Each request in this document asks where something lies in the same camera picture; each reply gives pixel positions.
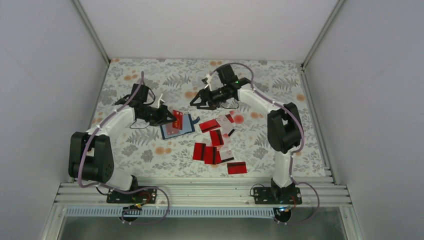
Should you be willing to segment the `blue card holder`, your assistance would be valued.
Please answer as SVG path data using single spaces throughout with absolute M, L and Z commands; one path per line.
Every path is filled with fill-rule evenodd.
M 176 117 L 176 121 L 160 126 L 163 140 L 195 132 L 195 124 L 200 121 L 199 117 L 192 119 L 190 114 L 185 114 L 176 110 L 173 111 L 173 115 Z

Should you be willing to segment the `red card gold ribbon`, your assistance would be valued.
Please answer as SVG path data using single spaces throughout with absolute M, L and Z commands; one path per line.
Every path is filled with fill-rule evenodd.
M 175 121 L 172 122 L 173 127 L 179 130 L 183 129 L 183 116 L 184 114 L 178 110 L 172 111 L 173 116 L 175 117 Z

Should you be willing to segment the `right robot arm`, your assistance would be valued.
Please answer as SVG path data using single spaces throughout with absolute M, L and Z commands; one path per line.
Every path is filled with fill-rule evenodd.
M 262 114 L 267 121 L 267 140 L 275 151 L 275 170 L 271 178 L 271 198 L 278 204 L 290 197 L 290 188 L 296 185 L 293 178 L 293 155 L 304 144 L 304 130 L 297 106 L 282 104 L 261 92 L 250 78 L 239 78 L 233 71 L 233 63 L 226 63 L 206 75 L 206 86 L 199 90 L 190 105 L 201 110 L 215 110 L 227 100 L 244 103 Z

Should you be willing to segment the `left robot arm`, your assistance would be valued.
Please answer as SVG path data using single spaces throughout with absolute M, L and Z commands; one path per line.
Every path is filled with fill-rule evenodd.
M 148 86 L 135 83 L 131 93 L 117 100 L 103 121 L 71 136 L 68 174 L 81 188 L 98 185 L 115 190 L 128 203 L 139 197 L 137 178 L 115 168 L 112 144 L 136 120 L 144 120 L 151 127 L 177 120 L 162 102 L 156 107 L 147 103 L 149 92 Z

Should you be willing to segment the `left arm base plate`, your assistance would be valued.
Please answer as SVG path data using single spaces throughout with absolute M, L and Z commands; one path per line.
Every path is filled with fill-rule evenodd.
M 110 190 L 107 194 L 108 204 L 154 204 L 158 190 L 152 186 L 140 186 L 135 193 L 124 193 L 123 190 Z

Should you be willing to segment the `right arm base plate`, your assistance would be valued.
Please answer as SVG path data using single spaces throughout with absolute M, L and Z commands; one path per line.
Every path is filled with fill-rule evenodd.
M 252 189 L 252 196 L 256 205 L 301 205 L 303 203 L 301 191 L 298 187 L 262 187 Z

